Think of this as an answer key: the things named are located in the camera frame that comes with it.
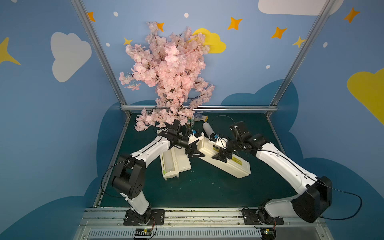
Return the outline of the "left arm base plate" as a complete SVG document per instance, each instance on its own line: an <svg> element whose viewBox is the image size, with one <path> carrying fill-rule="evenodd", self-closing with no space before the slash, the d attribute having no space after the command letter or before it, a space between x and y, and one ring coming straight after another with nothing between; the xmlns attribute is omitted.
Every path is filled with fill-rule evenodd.
<svg viewBox="0 0 384 240"><path fill-rule="evenodd" d="M157 225L162 226L165 220L165 210L148 209L143 215L136 213L134 210L129 209L126 211L123 225L124 226L149 226Z"/></svg>

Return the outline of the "dispenser lid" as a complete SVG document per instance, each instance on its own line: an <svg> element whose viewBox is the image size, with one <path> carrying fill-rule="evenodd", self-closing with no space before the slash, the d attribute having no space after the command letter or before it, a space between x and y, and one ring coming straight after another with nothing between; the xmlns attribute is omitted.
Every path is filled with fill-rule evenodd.
<svg viewBox="0 0 384 240"><path fill-rule="evenodd" d="M175 155L176 155L176 160L178 162L178 167L180 173L189 171L192 169L191 163L187 155L185 154L185 149L184 148L178 148L177 146L172 147L171 149L174 149Z"/></svg>

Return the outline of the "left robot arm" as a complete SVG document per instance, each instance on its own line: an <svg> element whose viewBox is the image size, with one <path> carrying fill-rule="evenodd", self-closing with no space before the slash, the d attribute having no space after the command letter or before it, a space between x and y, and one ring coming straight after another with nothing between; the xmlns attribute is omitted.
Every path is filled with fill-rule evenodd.
<svg viewBox="0 0 384 240"><path fill-rule="evenodd" d="M110 183L131 207L126 214L128 225L147 225L155 221L152 207L143 193L147 167L173 147L184 149L188 158L204 157L205 154L197 149L197 143L204 137L204 133L189 128L182 134L181 122L176 120L172 125L166 124L157 132L156 138L142 149L118 157L117 163L110 167Z"/></svg>

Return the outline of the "white wrap dispenser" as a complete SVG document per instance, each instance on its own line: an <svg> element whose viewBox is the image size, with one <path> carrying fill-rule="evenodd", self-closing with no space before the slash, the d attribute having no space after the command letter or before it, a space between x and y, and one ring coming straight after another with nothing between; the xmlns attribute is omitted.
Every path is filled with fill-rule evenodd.
<svg viewBox="0 0 384 240"><path fill-rule="evenodd" d="M228 140L212 132L211 135L189 135L193 156L241 179L251 174L249 162L227 150Z"/></svg>

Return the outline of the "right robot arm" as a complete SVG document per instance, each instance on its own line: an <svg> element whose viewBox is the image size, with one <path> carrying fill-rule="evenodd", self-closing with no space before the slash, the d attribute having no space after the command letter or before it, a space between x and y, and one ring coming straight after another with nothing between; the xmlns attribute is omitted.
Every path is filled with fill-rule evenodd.
<svg viewBox="0 0 384 240"><path fill-rule="evenodd" d="M233 203L238 199L237 204L246 207L251 201L263 200L259 215L267 224L279 216L300 217L308 223L323 218L336 191L328 177L302 168L264 136L250 133L244 122L233 123L229 128L232 139L213 137L216 144L222 144L219 153L213 156L214 163L233 163L238 153L248 153L264 169L252 178L225 182L226 200Z"/></svg>

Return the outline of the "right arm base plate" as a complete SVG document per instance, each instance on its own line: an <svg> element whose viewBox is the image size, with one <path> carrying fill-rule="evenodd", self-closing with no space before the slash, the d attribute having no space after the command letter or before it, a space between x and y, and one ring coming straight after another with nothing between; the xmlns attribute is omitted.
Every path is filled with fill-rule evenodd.
<svg viewBox="0 0 384 240"><path fill-rule="evenodd" d="M282 217L272 218L264 209L243 208L241 210L245 225L283 225Z"/></svg>

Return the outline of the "dispenser base tray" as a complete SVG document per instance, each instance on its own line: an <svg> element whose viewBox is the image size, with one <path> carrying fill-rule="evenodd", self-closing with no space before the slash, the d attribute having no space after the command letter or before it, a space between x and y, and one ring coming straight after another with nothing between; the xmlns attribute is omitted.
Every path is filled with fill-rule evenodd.
<svg viewBox="0 0 384 240"><path fill-rule="evenodd" d="M168 179L180 177L180 171L174 149L168 150L160 155L162 176L165 181Z"/></svg>

